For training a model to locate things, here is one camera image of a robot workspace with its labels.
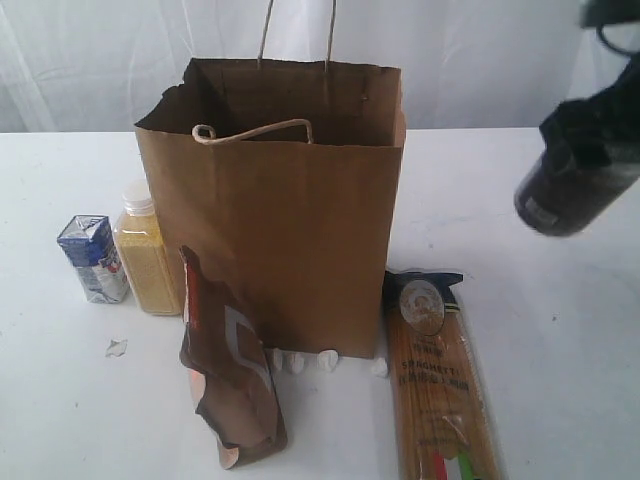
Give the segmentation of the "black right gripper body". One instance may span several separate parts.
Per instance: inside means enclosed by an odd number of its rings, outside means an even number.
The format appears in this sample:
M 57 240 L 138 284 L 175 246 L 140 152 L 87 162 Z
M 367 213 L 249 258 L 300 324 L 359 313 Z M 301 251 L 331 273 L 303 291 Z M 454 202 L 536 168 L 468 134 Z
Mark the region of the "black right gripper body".
M 560 103 L 539 126 L 549 148 L 563 145 L 581 167 L 639 164 L 639 64 L 630 62 L 609 87 Z

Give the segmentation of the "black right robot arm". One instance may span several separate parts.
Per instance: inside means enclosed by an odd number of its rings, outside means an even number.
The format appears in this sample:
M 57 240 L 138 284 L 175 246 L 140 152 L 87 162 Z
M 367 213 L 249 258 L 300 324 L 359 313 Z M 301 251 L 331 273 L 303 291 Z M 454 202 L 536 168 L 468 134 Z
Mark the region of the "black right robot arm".
M 560 103 L 539 126 L 553 173 L 639 168 L 639 52 L 605 35 L 607 27 L 638 21 L 637 1 L 588 1 L 582 8 L 580 27 L 593 29 L 607 50 L 628 63 L 610 86 Z

